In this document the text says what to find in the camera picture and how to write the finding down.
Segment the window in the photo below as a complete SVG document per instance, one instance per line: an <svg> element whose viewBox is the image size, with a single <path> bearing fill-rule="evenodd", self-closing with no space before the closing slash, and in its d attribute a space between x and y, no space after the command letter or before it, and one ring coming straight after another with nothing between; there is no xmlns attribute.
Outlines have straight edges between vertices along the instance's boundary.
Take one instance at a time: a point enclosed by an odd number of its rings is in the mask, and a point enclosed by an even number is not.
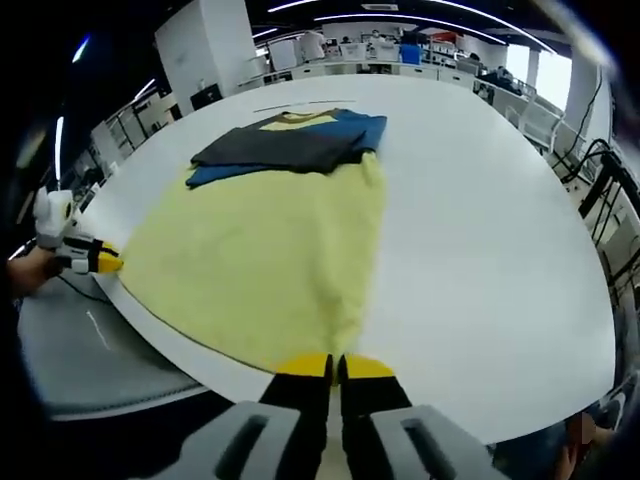
<svg viewBox="0 0 640 480"><path fill-rule="evenodd" d="M527 81L529 71L529 47L509 45L507 49L507 70L518 80Z"/></svg>
<svg viewBox="0 0 640 480"><path fill-rule="evenodd" d="M571 59L549 52L540 52L538 65L538 80L536 90L538 95L549 100L556 107L565 110L569 98L571 84Z"/></svg>

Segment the ceiling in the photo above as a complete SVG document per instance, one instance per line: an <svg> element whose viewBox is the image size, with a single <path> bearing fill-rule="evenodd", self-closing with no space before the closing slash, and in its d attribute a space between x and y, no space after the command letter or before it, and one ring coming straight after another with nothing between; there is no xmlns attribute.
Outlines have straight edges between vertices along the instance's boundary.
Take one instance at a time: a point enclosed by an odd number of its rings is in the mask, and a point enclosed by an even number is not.
<svg viewBox="0 0 640 480"><path fill-rule="evenodd" d="M280 34L318 26L313 21L318 16L365 12L358 0L321 0L267 12L290 1L247 0L254 33L277 26ZM559 32L531 1L455 1L522 28ZM15 82L12 97L19 99L12 108L12 128L16 129L12 138L19 139L20 132L34 119L44 119L53 127L55 118L63 114L62 157L64 163L70 164L86 148L90 129L130 101L151 78L168 88L153 45L154 32L187 3L188 0L112 0L80 5L58 0L42 2L37 8L27 2L16 5L11 19L15 28L4 43L14 46L7 53L6 63L15 72L11 77ZM397 4L398 13L406 15L431 17L477 30L500 27L481 16L425 0L397 0ZM72 64L75 50L88 33L91 39L82 59ZM519 35L501 38L510 43L526 43ZM566 46L550 44L566 51ZM52 131L45 140L47 157L53 144Z"/></svg>

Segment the yellow cloth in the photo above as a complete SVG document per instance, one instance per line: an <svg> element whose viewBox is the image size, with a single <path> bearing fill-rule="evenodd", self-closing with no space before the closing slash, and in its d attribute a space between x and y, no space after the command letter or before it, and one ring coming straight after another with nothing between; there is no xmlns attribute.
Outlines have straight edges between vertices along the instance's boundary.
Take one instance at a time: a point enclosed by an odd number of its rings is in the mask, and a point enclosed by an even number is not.
<svg viewBox="0 0 640 480"><path fill-rule="evenodd" d="M384 205L375 154L328 176L264 171L192 191L185 179L123 252L128 291L184 335L260 369L349 347Z"/></svg>

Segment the yellow towel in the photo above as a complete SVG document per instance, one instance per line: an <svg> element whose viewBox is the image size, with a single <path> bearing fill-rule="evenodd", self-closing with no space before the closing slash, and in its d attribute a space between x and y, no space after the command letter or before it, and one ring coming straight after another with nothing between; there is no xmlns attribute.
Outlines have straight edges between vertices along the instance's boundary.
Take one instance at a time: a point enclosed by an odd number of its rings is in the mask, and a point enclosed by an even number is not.
<svg viewBox="0 0 640 480"><path fill-rule="evenodd" d="M128 291L176 330L257 368L344 352L360 332L384 205L378 160L331 175L179 178L123 252Z"/></svg>

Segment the white table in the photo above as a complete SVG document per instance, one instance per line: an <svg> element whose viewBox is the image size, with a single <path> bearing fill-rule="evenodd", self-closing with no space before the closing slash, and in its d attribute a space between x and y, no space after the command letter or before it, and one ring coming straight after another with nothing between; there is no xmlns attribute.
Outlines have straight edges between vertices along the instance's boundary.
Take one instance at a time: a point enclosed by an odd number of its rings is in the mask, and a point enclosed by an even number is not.
<svg viewBox="0 0 640 480"><path fill-rule="evenodd" d="M542 157L495 110L443 82L344 75L227 98L151 137L83 224L119 247L191 156L232 127L283 110L386 115L388 201L364 331L354 349L396 372L485 443L558 422L611 386L614 332L589 234ZM113 277L101 286L131 324L195 379L257 399L271 375L155 319Z"/></svg>

